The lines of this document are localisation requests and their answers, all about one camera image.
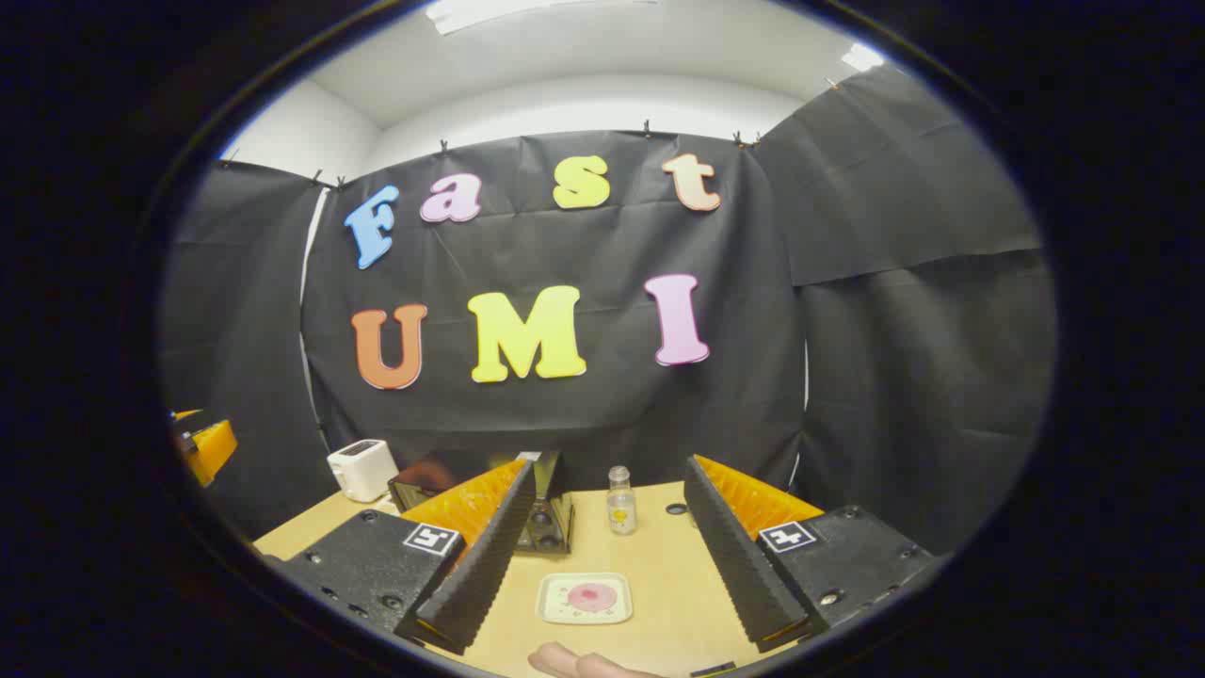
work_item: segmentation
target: white wall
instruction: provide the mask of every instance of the white wall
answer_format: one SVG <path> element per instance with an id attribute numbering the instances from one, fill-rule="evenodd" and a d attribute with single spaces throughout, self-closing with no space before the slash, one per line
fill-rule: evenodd
<path id="1" fill-rule="evenodd" d="M 364 160 L 381 128 L 310 79 L 302 79 L 264 110 L 222 153 L 302 176 L 322 170 L 335 183 L 364 173 Z"/>
<path id="2" fill-rule="evenodd" d="M 554 131 L 641 129 L 731 138 L 765 134 L 804 102 L 742 84 L 664 75 L 548 79 L 435 104 L 381 130 L 310 79 L 286 92 L 222 154 L 302 176 L 348 181 L 449 147 Z"/>
<path id="3" fill-rule="evenodd" d="M 677 131 L 731 138 L 765 134 L 804 102 L 741 84 L 662 75 L 547 79 L 437 104 L 383 131 L 360 173 L 449 147 L 594 129 Z"/>

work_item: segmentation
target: foam letter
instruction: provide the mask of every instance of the foam letter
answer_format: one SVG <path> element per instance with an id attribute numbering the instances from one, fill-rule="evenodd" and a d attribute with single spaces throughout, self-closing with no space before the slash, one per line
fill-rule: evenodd
<path id="1" fill-rule="evenodd" d="M 389 250 L 393 238 L 383 235 L 381 230 L 393 229 L 393 208 L 386 204 L 398 199 L 398 187 L 386 185 L 377 194 L 369 197 L 366 202 L 355 207 L 355 211 L 347 214 L 343 225 L 352 229 L 355 236 L 355 246 L 360 248 L 360 270 L 372 265 L 372 261 L 381 258 Z"/>
<path id="2" fill-rule="evenodd" d="M 662 320 L 662 348 L 658 365 L 696 364 L 710 355 L 707 346 L 699 342 L 694 326 L 690 290 L 699 284 L 693 275 L 662 275 L 645 282 L 645 289 L 657 300 Z"/>
<path id="3" fill-rule="evenodd" d="M 375 389 L 394 391 L 405 389 L 418 379 L 423 371 L 423 328 L 427 306 L 406 303 L 393 311 L 401 323 L 401 365 L 386 367 L 381 360 L 381 325 L 384 311 L 360 311 L 352 316 L 355 328 L 355 365 L 360 377 Z"/>
<path id="4" fill-rule="evenodd" d="M 435 195 L 428 197 L 418 212 L 423 220 L 440 222 L 448 218 L 469 220 L 481 211 L 481 205 L 477 202 L 481 178 L 475 173 L 445 176 L 431 185 L 431 193 Z"/>
<path id="5" fill-rule="evenodd" d="M 606 160 L 598 155 L 574 155 L 560 160 L 552 177 L 557 185 L 552 199 L 566 210 L 596 207 L 611 195 L 611 183 L 599 176 L 606 173 Z"/>
<path id="6" fill-rule="evenodd" d="M 501 349 L 521 379 L 525 379 L 540 348 L 535 373 L 543 379 L 577 377 L 586 372 L 586 361 L 577 355 L 574 334 L 574 303 L 581 297 L 576 287 L 546 287 L 535 297 L 524 323 L 501 291 L 477 294 L 469 299 L 469 309 L 477 316 L 477 367 L 472 381 L 506 381 L 506 367 L 498 358 Z"/>
<path id="7" fill-rule="evenodd" d="M 686 153 L 666 160 L 662 169 L 674 175 L 674 188 L 678 200 L 692 210 L 710 212 L 719 206 L 719 194 L 707 193 L 703 177 L 716 176 L 716 167 L 699 164 L 694 153 Z"/>

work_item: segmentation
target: pink donut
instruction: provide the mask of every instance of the pink donut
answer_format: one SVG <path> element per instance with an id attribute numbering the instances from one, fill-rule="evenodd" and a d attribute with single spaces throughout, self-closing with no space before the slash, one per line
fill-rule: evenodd
<path id="1" fill-rule="evenodd" d="M 618 597 L 615 589 L 605 584 L 578 584 L 569 590 L 569 605 L 582 612 L 602 612 Z"/>

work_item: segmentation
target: wooden table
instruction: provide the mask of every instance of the wooden table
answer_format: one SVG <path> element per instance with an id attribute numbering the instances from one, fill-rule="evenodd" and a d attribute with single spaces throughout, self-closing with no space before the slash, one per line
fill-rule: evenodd
<path id="1" fill-rule="evenodd" d="M 745 638 L 728 591 L 688 515 L 665 507 L 683 502 L 682 483 L 636 488 L 639 527 L 628 536 L 606 525 L 606 493 L 574 493 L 576 517 L 564 556 L 517 553 L 477 639 L 464 656 L 439 653 L 502 676 L 547 678 L 527 658 L 541 643 L 557 641 L 577 654 L 598 653 L 629 668 L 668 678 L 725 662 L 743 666 L 794 647 L 759 653 Z M 289 559 L 345 520 L 368 508 L 341 494 L 277 527 L 255 542 L 264 554 Z M 396 514 L 388 502 L 376 507 Z M 621 624 L 549 624 L 536 615 L 536 592 L 546 574 L 618 572 L 631 589 L 631 618 Z"/>

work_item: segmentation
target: letter m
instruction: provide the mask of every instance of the letter m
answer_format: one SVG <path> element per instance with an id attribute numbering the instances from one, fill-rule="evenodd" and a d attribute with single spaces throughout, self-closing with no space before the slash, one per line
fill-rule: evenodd
<path id="1" fill-rule="evenodd" d="M 472 381 L 504 382 L 506 367 L 499 350 L 521 379 L 525 379 L 540 349 L 535 373 L 543 379 L 577 377 L 586 372 L 586 361 L 577 355 L 574 332 L 574 305 L 581 293 L 576 287 L 547 287 L 535 297 L 527 322 L 519 318 L 510 299 L 501 291 L 477 294 L 469 299 L 469 309 L 477 316 L 477 367 Z"/>

